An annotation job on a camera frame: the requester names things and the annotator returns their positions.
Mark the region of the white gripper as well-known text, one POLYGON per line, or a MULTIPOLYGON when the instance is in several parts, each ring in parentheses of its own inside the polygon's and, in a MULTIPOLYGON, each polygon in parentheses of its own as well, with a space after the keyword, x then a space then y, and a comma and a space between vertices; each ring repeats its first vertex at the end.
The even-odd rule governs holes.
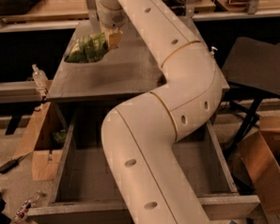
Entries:
POLYGON ((116 49, 123 37, 119 28, 127 22, 127 14, 118 0, 96 0, 101 29, 105 30, 107 49, 116 49))

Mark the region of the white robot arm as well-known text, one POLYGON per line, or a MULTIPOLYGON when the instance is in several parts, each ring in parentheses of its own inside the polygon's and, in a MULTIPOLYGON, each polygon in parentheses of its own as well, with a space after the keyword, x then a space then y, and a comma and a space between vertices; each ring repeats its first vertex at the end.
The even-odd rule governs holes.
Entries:
POLYGON ((135 224, 210 224, 172 152, 206 123, 222 98, 222 74, 189 20, 162 0, 99 0, 125 11, 165 85, 117 105, 103 120, 105 157, 135 224))

